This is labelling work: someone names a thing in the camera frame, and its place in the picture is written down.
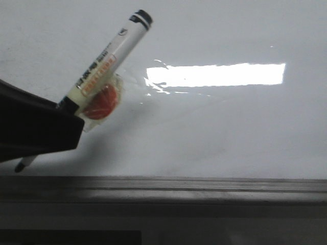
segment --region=black marker cap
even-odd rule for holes
[[[144,10],[140,9],[138,12],[136,12],[136,14],[142,16],[147,21],[149,26],[152,24],[153,21],[151,16]]]

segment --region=metal frame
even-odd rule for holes
[[[327,180],[0,177],[1,203],[327,205]]]

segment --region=whiteboard marker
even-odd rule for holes
[[[83,76],[57,105],[57,109],[78,116],[114,74],[136,44],[151,27],[152,18],[144,10],[135,12],[94,60]],[[36,156],[24,157],[15,171],[30,165]]]

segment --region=orange label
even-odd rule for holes
[[[110,67],[116,61],[116,57],[114,55],[110,55],[109,58],[103,62],[103,64],[99,67],[97,72],[90,78],[90,80],[84,85],[82,88],[82,94],[87,97],[89,93],[94,89],[98,80],[108,72]]]

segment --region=clear tape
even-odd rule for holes
[[[122,78],[117,74],[113,74],[106,80],[101,88],[94,91],[95,94],[92,96],[92,100],[77,115],[85,121],[85,132],[103,123],[121,101]]]

